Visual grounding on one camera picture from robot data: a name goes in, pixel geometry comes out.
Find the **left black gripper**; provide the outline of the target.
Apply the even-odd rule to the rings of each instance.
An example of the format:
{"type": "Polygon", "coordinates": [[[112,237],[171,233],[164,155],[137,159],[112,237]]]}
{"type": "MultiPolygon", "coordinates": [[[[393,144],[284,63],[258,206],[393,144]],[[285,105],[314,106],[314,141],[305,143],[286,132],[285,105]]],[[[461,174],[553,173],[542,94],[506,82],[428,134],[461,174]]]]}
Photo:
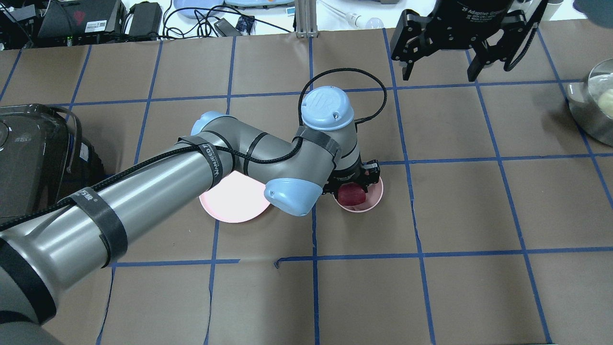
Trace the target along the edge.
{"type": "Polygon", "coordinates": [[[326,194],[337,195],[340,188],[347,184],[357,184],[366,194],[371,185],[379,183],[380,164],[378,160],[370,160],[366,163],[361,159],[344,170],[334,170],[326,183],[326,194]]]}

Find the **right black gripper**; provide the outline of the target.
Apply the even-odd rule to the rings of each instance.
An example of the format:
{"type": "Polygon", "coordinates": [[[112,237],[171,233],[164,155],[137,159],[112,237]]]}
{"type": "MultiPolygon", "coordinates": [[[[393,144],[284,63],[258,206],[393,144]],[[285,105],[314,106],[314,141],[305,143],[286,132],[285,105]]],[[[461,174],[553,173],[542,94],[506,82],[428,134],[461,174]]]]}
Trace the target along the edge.
{"type": "Polygon", "coordinates": [[[537,1],[530,17],[513,9],[512,0],[438,0],[425,17],[405,9],[392,35],[390,57],[400,63],[404,81],[416,61],[441,50],[473,50],[468,81],[495,61],[511,71],[526,55],[547,5],[537,1]]]}

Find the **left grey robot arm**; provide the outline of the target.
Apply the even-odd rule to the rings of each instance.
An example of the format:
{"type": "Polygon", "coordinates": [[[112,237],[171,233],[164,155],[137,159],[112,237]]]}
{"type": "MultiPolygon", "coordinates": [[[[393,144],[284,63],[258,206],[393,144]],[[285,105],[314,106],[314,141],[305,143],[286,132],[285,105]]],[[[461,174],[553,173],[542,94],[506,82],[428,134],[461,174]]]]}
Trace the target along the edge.
{"type": "Polygon", "coordinates": [[[263,183],[264,198],[306,216],[324,194],[340,205],[365,201],[380,181],[364,163],[342,89],[302,92],[298,128],[287,142],[230,115],[206,112],[164,153],[1,225],[1,343],[57,345],[43,329],[63,295],[129,245],[237,171],[263,183]]]}

